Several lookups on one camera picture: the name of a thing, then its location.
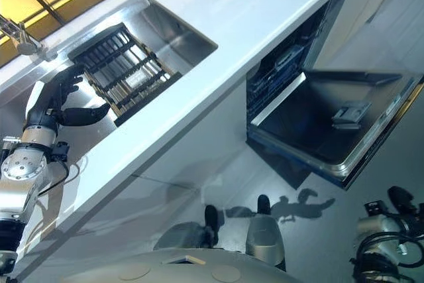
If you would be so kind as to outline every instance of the faucet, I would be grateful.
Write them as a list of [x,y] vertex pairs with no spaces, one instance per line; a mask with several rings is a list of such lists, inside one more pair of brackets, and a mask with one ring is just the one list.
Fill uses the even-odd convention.
[[46,60],[44,46],[25,30],[23,23],[17,24],[0,15],[0,30],[10,37],[19,54],[26,56],[37,54]]

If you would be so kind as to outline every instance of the sink basin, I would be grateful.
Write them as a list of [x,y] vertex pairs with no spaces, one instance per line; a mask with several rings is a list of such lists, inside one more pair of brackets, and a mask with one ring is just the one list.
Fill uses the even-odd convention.
[[[20,136],[25,119],[25,107],[36,80],[49,80],[54,74],[73,64],[68,55],[81,48],[102,31],[124,24],[137,41],[144,43],[167,70],[181,76],[216,50],[217,45],[195,30],[155,0],[130,0],[105,17],[91,23],[61,45],[53,48],[57,58],[25,70],[25,76],[15,84],[25,87],[18,94],[0,93],[0,138],[7,135]],[[79,90],[71,95],[63,106],[98,107],[105,101],[95,94],[85,78]],[[78,161],[87,151],[117,128],[117,114],[112,110],[100,122],[87,127],[62,127],[58,140],[68,141],[70,164]]]

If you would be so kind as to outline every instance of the screw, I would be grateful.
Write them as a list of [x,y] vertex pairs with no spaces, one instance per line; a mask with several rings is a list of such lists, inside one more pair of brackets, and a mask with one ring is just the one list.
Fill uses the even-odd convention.
[[408,254],[408,249],[406,248],[405,245],[398,245],[396,250],[397,250],[397,253],[399,253],[400,255]]

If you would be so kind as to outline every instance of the white countertop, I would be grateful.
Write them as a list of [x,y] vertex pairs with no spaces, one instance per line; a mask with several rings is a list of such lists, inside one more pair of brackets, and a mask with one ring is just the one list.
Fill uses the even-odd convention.
[[[49,36],[47,45],[81,30],[88,21],[124,1],[105,0]],[[42,198],[46,210],[53,212],[44,212],[42,231],[35,238],[23,240],[26,243],[21,243],[21,258],[24,250],[27,253],[54,228],[67,231],[83,219],[84,213],[146,163],[327,0],[157,1],[217,43],[218,49],[92,148],[80,160],[80,175],[64,186],[63,194],[51,192],[48,202],[47,196]],[[28,57],[21,56],[2,68],[0,87],[29,63]],[[42,218],[42,210],[36,208],[24,238]],[[22,258],[16,272],[36,258],[36,254]]]

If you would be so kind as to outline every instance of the dish rack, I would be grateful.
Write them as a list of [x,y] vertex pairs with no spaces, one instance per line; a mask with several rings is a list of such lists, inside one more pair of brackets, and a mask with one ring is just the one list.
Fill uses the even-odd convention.
[[276,59],[269,70],[259,70],[247,81],[247,119],[251,122],[299,74],[304,46],[293,45]]
[[68,54],[85,65],[85,76],[116,114],[116,126],[181,78],[121,23],[109,27]]

